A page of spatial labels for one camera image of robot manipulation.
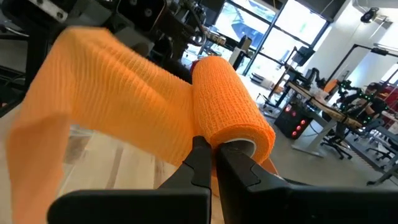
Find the wooden surface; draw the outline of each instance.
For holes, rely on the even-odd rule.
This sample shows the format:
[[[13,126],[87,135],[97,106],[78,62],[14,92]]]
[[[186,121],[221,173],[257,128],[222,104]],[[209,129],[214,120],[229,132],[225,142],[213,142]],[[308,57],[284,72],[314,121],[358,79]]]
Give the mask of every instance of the wooden surface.
[[[398,119],[393,114],[390,114],[387,111],[383,111],[383,112],[381,112],[381,114],[383,116],[385,116],[386,118],[390,119],[391,121],[398,123]]]
[[[0,118],[0,224],[11,224],[10,186],[4,142],[17,110]],[[71,131],[58,196],[79,189],[156,189],[176,167],[105,134]],[[212,197],[212,223],[224,223],[221,202]]]
[[[338,122],[343,122],[345,120],[344,123],[352,128],[361,128],[362,127],[362,124],[357,122],[355,119],[352,119],[352,118],[345,119],[346,116],[343,113],[340,113],[340,112],[334,110],[333,108],[327,106],[327,102],[325,102],[324,99],[313,98],[311,93],[308,90],[302,88],[301,86],[298,86],[297,84],[292,83],[292,82],[288,82],[287,85],[289,87],[291,87],[294,91],[296,91],[298,94],[306,97],[306,99],[310,99],[311,104],[313,104],[317,108],[319,108],[322,111],[324,111],[325,113],[327,113],[334,120],[336,120]]]

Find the metal frame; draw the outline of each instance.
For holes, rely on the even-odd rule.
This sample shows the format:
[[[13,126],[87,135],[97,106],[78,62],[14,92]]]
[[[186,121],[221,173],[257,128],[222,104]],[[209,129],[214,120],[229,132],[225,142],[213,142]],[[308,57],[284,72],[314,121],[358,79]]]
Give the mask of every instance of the metal frame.
[[[30,84],[36,76],[36,73],[39,71],[39,68],[44,62],[45,57],[47,56],[47,52],[49,50],[48,39],[44,34],[36,33],[31,34],[28,38],[28,48],[27,48],[27,58],[26,58],[26,67],[25,67],[25,83],[24,86],[21,86],[16,83],[10,83],[11,88],[18,89],[22,91],[22,93],[17,96],[13,101],[8,103],[6,106],[0,107],[0,118],[5,114],[10,112],[25,97],[26,92],[28,91]],[[7,68],[4,66],[0,66],[0,74],[13,79],[17,76],[21,76],[24,73],[13,70],[11,68]]]
[[[344,56],[344,58],[341,60],[341,62],[337,65],[336,69],[331,73],[331,75],[329,76],[329,78],[326,80],[326,84],[328,84],[330,82],[330,80],[333,78],[334,75],[336,75],[337,71],[341,68],[341,66],[344,64],[344,62],[347,60],[347,58],[349,57],[349,55],[351,55],[351,53],[357,48],[357,47],[362,47],[364,49],[368,49],[368,50],[372,50],[373,48],[367,47],[367,46],[363,46],[363,45],[359,45],[359,44],[354,44],[352,46],[352,48],[347,52],[347,54]],[[393,57],[397,57],[398,55],[392,54],[392,53],[387,53],[387,55],[393,56]]]
[[[323,25],[323,27],[319,31],[318,35],[314,38],[313,42],[311,44],[309,44],[306,41],[304,41],[304,40],[302,40],[302,39],[300,39],[300,38],[288,33],[287,31],[283,30],[282,28],[280,28],[279,26],[276,25],[276,22],[277,22],[277,20],[278,20],[278,18],[280,16],[280,14],[282,13],[282,11],[283,11],[283,9],[284,9],[286,4],[282,5],[282,7],[279,9],[279,12],[275,15],[274,20],[272,22],[269,22],[268,20],[264,19],[261,16],[258,16],[257,14],[255,14],[255,13],[249,11],[249,10],[247,10],[246,8],[240,6],[239,4],[236,4],[235,2],[232,2],[232,0],[227,0],[226,2],[231,4],[232,6],[234,6],[234,7],[238,8],[238,9],[248,13],[249,15],[255,17],[256,19],[259,19],[261,22],[265,22],[266,24],[269,25],[266,33],[264,34],[263,38],[260,41],[259,47],[256,50],[254,50],[254,48],[252,48],[252,47],[250,48],[250,50],[254,51],[254,55],[252,56],[250,62],[246,66],[245,70],[243,71],[243,75],[244,76],[246,76],[248,74],[251,66],[254,63],[254,60],[257,57],[257,55],[262,55],[262,56],[274,61],[275,63],[278,63],[279,65],[283,65],[284,64],[284,63],[278,61],[277,59],[274,59],[271,56],[268,56],[265,53],[261,52],[262,46],[264,45],[265,41],[267,40],[267,38],[268,38],[268,36],[271,33],[273,28],[283,32],[284,34],[288,35],[289,37],[293,38],[296,41],[299,41],[299,42],[301,42],[301,43],[303,43],[303,44],[305,44],[305,45],[307,45],[309,47],[314,47],[318,43],[318,41],[320,40],[322,35],[325,33],[325,31],[328,28],[328,26],[330,25],[330,21],[326,20],[324,17],[321,16],[321,18],[325,20],[325,24]]]

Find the black machine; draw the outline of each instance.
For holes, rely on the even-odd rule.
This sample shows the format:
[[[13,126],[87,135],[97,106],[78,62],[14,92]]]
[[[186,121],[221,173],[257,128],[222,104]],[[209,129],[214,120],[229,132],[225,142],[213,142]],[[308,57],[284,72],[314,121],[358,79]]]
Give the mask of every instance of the black machine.
[[[289,76],[289,81],[300,82],[300,85],[302,85],[304,88],[306,88],[308,90],[311,88],[311,84],[314,80],[319,88],[325,87],[326,81],[324,78],[320,79],[319,70],[317,68],[312,68],[311,70],[308,71],[308,74],[305,76],[287,63],[290,60],[290,58],[293,56],[292,61],[297,63],[297,66],[303,66],[314,53],[315,53],[315,51],[308,47],[301,47],[298,50],[296,47],[293,48],[293,51],[290,53],[290,55],[288,56],[288,58],[285,61],[285,64],[284,64],[285,72],[279,78],[278,82],[274,85],[274,87],[271,90],[271,92],[269,93],[268,97],[263,96],[266,99],[266,103],[264,104],[264,107],[269,105],[269,106],[278,108],[279,105],[283,102],[284,98],[290,91],[290,87],[287,87],[284,90],[284,93],[278,99],[276,104],[272,104],[269,100],[274,95],[274,93],[275,93],[276,89],[278,89],[279,85],[282,83],[283,79],[285,78],[285,75]]]
[[[210,223],[212,150],[193,138],[183,164],[157,190],[82,190],[55,201],[58,223]],[[233,142],[216,153],[224,221],[230,223],[382,223],[393,220],[398,192],[313,187],[266,172]]]
[[[0,39],[28,42],[25,72],[0,67],[0,117],[25,97],[30,83],[43,63],[49,45],[67,26],[109,29],[121,42],[182,80],[192,78],[179,60],[188,44],[206,42],[206,11],[211,20],[221,11],[224,0],[3,0],[1,10],[22,30],[4,24]]]
[[[377,94],[365,94],[361,88],[358,87],[352,87],[351,86],[351,81],[349,80],[343,80],[343,81],[338,81],[338,94],[340,98],[338,99],[337,103],[340,103],[340,111],[342,113],[349,113],[351,116],[357,116],[362,112],[360,110],[361,108],[364,109],[366,105],[371,103],[374,100],[374,97]],[[350,96],[347,96],[348,91],[354,90],[355,94],[352,94]],[[353,105],[352,102],[357,99],[364,99],[366,100],[366,105],[362,106],[357,106]],[[388,110],[387,103],[385,103],[385,110]],[[370,122],[375,114],[370,114],[368,115],[362,122],[363,124],[367,124]]]
[[[298,139],[313,119],[308,109],[299,103],[288,104],[274,124],[289,139]]]

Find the gray floor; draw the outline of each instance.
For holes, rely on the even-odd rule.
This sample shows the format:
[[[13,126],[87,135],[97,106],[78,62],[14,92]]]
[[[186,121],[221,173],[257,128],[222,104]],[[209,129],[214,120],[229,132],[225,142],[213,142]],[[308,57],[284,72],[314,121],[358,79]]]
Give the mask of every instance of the gray floor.
[[[256,99],[258,93],[266,95],[269,93],[269,90],[251,83],[246,77],[242,77],[242,80],[253,99]],[[282,177],[317,186],[366,188],[367,181],[376,180],[382,175],[370,168],[353,152],[348,151],[353,156],[351,160],[339,160],[337,152],[327,146],[320,148],[324,158],[293,150],[291,146],[293,143],[305,147],[316,136],[301,137],[293,141],[274,126],[273,119],[268,119],[268,122],[277,136],[271,159]],[[322,130],[316,122],[313,122],[312,126],[318,133]],[[307,128],[302,136],[312,134],[315,132]],[[376,188],[398,190],[398,186],[391,180],[385,181]]]

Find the window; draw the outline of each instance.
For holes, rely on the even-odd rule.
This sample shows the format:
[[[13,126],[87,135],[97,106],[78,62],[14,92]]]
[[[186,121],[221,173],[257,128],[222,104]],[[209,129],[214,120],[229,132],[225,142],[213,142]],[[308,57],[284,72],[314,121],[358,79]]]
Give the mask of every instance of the window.
[[[261,16],[269,22],[272,22],[274,20],[275,11],[274,9],[270,9],[273,8],[272,6],[265,6],[266,3],[261,4],[259,2],[251,0],[232,0],[232,2],[235,2],[236,4],[242,6],[248,11],[255,13],[258,16]]]
[[[388,78],[390,78],[390,76],[396,72],[396,70],[398,69],[398,64],[393,65],[390,70],[388,70],[388,72],[381,78],[381,81],[387,81]],[[395,84],[395,82],[397,82],[398,80],[398,72],[390,79],[389,83],[390,84]]]
[[[273,29],[262,46],[261,52],[283,63],[295,46],[297,49],[302,46],[308,47],[282,31]]]
[[[236,41],[247,35],[252,39],[251,46],[257,48],[269,25],[226,2],[215,27]]]
[[[276,25],[284,31],[312,44],[326,20],[311,12],[297,1],[289,0],[281,12]]]
[[[249,69],[248,75],[256,73],[276,83],[284,71],[284,68],[280,68],[278,63],[274,62],[273,60],[269,60],[262,55],[258,55],[256,59],[254,59],[253,64]]]

